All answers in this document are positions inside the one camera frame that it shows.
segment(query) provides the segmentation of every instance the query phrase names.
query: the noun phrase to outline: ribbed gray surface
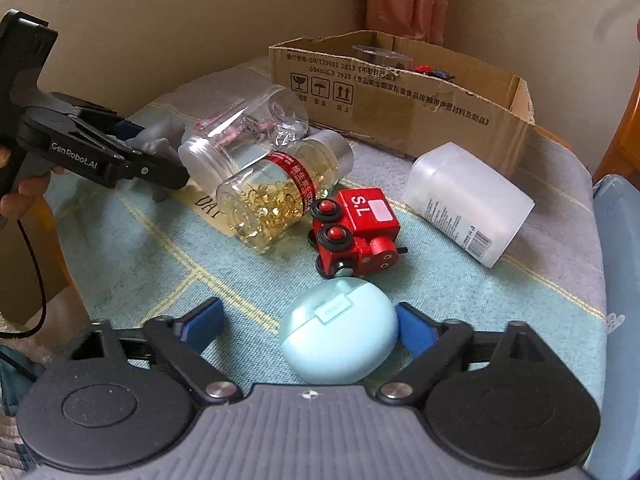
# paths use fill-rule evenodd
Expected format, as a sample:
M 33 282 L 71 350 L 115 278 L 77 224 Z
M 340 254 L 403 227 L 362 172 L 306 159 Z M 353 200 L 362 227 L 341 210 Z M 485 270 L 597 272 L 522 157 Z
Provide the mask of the ribbed gray surface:
M 362 386 L 258 385 L 248 399 L 206 409 L 179 446 L 104 480 L 488 480 L 437 447 L 412 410 Z M 43 466 L 26 480 L 79 480 Z M 584 480 L 573 469 L 547 480 Z

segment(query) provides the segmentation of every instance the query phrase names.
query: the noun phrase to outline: wooden chair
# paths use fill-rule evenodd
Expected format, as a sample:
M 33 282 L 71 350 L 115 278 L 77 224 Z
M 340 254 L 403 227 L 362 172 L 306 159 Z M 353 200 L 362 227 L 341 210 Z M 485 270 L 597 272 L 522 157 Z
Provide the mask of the wooden chair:
M 640 71 L 616 135 L 593 174 L 593 183 L 611 173 L 625 177 L 635 188 L 640 189 Z

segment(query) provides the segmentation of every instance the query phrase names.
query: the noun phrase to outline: wine glass icon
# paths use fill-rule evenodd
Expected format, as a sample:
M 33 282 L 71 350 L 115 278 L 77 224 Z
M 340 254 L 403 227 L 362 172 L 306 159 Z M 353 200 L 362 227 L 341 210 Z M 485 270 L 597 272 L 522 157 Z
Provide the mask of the wine glass icon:
M 302 91 L 302 85 L 306 83 L 305 75 L 292 75 L 293 81 L 296 83 L 297 87 L 294 90 Z

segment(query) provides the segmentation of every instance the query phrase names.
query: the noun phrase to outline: red label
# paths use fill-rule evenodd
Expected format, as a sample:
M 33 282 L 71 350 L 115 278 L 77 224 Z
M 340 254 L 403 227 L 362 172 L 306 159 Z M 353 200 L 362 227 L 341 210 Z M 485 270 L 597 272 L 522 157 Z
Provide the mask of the red label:
M 265 158 L 280 166 L 293 180 L 302 198 L 302 213 L 304 214 L 316 199 L 316 188 L 305 167 L 300 164 L 299 160 L 285 152 L 271 152 Z

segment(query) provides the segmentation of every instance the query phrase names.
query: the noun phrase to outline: light blue case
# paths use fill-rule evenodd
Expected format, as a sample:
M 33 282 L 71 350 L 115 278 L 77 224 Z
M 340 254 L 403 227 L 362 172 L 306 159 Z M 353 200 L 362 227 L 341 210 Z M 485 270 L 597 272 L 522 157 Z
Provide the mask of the light blue case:
M 313 384 L 350 384 L 380 366 L 398 339 L 391 300 L 372 283 L 335 278 L 313 286 L 280 321 L 280 349 Z

